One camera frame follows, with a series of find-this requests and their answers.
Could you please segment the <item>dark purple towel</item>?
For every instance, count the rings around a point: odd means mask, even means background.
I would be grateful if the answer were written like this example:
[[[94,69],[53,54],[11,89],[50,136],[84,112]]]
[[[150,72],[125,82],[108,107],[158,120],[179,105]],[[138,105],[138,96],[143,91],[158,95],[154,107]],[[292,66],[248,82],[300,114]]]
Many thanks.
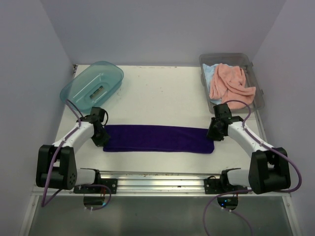
[[[108,125],[104,152],[190,152],[211,154],[207,129],[163,125]]]

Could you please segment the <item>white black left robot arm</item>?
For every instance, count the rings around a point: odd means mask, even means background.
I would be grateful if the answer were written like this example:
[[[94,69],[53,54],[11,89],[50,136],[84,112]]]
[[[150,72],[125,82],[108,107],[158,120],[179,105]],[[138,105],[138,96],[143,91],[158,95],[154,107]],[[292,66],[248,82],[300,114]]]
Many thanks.
[[[102,122],[107,112],[93,107],[89,115],[77,120],[75,126],[60,140],[42,145],[38,151],[35,182],[38,187],[70,190],[85,185],[91,193],[101,190],[102,180],[96,169],[76,166],[76,152],[91,139],[96,147],[104,147],[110,136]]]

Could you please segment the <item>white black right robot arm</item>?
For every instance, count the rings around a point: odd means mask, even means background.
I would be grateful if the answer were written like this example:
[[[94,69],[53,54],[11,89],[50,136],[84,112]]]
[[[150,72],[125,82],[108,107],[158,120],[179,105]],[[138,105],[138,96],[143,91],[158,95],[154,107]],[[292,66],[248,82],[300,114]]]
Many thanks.
[[[220,174],[221,191],[251,189],[256,194],[281,191],[291,186],[287,152],[275,148],[254,134],[240,116],[233,116],[227,104],[214,106],[215,116],[211,118],[207,137],[222,141],[230,137],[250,158],[248,169],[234,168]]]

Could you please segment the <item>pink towel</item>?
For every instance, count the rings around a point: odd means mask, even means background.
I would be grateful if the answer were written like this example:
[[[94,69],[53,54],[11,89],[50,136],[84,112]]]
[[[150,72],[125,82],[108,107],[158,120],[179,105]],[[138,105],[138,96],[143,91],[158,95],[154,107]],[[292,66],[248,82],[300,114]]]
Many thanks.
[[[246,81],[242,68],[220,63],[209,82],[209,98],[227,103],[231,110],[242,109],[252,104],[256,93],[256,87],[247,87]]]

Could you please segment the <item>teal plastic tub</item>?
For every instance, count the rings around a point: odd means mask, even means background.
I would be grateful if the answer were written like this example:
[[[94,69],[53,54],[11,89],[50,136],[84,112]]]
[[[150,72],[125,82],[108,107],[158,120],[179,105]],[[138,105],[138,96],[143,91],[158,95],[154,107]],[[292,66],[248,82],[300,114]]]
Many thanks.
[[[90,65],[60,92],[62,102],[70,100],[82,113],[100,107],[120,88],[124,72],[116,65],[98,61]]]

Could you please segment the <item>light blue towel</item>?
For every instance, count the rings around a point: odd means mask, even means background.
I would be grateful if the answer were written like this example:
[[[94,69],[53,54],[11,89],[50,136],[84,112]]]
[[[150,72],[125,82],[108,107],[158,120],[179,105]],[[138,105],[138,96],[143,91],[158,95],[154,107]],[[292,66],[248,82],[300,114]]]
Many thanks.
[[[202,68],[203,68],[205,80],[206,80],[206,88],[207,88],[208,97],[210,97],[211,81],[213,79],[215,68],[217,66],[218,64],[213,64],[213,65],[202,64]]]

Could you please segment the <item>clear grey plastic bin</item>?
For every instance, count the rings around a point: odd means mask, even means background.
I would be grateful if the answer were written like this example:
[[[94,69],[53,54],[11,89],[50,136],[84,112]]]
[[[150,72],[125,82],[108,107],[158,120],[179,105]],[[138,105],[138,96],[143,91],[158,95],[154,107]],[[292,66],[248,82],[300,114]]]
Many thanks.
[[[199,56],[199,63],[201,67],[201,75],[200,80],[204,87],[204,93],[206,94],[206,100],[207,105],[209,108],[210,113],[214,113],[214,106],[215,103],[213,103],[209,98],[209,83],[206,82],[206,76],[204,72],[203,65],[212,66],[215,64],[227,64],[230,66],[239,66],[244,70],[245,76],[246,76],[246,87],[255,87],[256,93],[254,100],[252,104],[250,104],[250,108],[252,112],[255,112],[256,110],[259,110],[264,107],[264,100],[262,91],[259,88],[257,79],[255,77],[254,71],[253,71],[253,64],[249,60],[248,56],[243,53],[209,53],[209,54],[201,54]]]

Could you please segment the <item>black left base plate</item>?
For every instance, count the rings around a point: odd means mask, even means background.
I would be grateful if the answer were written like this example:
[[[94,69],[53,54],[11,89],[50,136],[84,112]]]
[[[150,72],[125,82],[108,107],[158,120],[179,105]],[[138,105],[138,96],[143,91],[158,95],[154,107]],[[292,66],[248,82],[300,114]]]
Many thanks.
[[[118,187],[117,178],[101,178],[97,183],[91,185],[75,186],[75,194],[116,194]]]

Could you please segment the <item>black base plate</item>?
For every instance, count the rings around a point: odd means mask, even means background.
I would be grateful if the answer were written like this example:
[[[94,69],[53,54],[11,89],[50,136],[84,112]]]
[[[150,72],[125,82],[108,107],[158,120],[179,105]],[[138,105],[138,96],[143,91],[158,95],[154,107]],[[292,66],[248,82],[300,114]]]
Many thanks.
[[[116,194],[118,187],[117,178],[101,178],[97,183],[91,185],[75,186],[75,194]]]
[[[205,194],[222,194],[227,192],[247,190],[247,187],[242,187],[240,185],[226,185],[223,184],[220,178],[216,176],[210,176],[204,180],[204,192]]]

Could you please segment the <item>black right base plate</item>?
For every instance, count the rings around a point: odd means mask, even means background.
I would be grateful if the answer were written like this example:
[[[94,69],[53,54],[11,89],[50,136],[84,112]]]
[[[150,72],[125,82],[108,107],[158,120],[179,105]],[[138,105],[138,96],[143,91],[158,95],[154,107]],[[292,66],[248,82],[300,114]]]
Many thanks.
[[[242,187],[240,185],[226,185],[223,184],[220,178],[216,176],[210,176],[204,180],[204,192],[205,194],[222,194],[227,192],[247,190],[247,187]]]

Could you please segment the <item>aluminium mounting rail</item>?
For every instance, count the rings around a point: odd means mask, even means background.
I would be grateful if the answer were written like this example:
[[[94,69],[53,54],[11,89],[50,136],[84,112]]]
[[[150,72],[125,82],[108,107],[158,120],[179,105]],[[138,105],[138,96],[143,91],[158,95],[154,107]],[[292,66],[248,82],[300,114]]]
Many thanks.
[[[214,196],[205,194],[204,179],[216,174],[182,173],[120,173],[101,172],[101,178],[117,178],[118,187],[115,196],[128,197],[166,197],[166,196]]]

